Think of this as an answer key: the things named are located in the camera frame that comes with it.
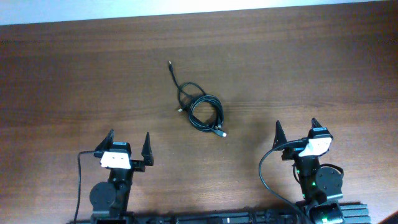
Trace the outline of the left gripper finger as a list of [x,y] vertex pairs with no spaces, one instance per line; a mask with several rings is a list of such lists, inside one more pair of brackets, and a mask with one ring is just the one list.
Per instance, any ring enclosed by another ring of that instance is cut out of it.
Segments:
[[152,149],[150,146],[149,132],[147,132],[147,134],[146,134],[146,138],[144,141],[144,145],[142,147],[141,155],[143,156],[145,166],[153,166],[154,165],[154,157],[153,157]]
[[108,151],[113,144],[114,130],[111,129],[107,136],[101,141],[101,143],[95,148],[95,152]]

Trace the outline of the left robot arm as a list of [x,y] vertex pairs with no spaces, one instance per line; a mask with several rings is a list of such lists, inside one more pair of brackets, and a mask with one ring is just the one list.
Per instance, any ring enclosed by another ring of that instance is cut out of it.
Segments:
[[133,175],[154,165],[150,134],[146,134],[141,160],[131,159],[131,145],[114,140],[114,130],[101,141],[94,151],[101,167],[109,170],[107,181],[96,184],[90,192],[93,206],[91,223],[134,223],[134,213],[127,211]]

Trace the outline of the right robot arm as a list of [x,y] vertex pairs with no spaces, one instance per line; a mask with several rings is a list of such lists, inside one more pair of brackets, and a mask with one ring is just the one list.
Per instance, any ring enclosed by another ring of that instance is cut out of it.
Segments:
[[304,201],[297,207],[312,223],[344,223],[338,201],[343,198],[344,171],[333,164],[321,164],[319,158],[329,151],[333,136],[315,118],[302,139],[288,141],[280,121],[275,124],[273,151],[282,152],[283,161],[293,160],[294,177]]

